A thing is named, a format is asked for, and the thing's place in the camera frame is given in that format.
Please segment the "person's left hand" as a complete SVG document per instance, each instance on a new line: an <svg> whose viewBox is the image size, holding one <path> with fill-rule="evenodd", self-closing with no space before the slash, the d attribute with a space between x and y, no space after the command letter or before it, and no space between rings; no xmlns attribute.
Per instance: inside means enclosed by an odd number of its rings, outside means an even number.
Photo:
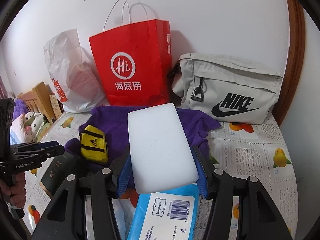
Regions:
<svg viewBox="0 0 320 240"><path fill-rule="evenodd" d="M10 203L18 209L23 208L26 201L26 180L25 173L21 172L15 175L15 185L9 187L3 180L1 180L1 191L5 196L10 197Z"/></svg>

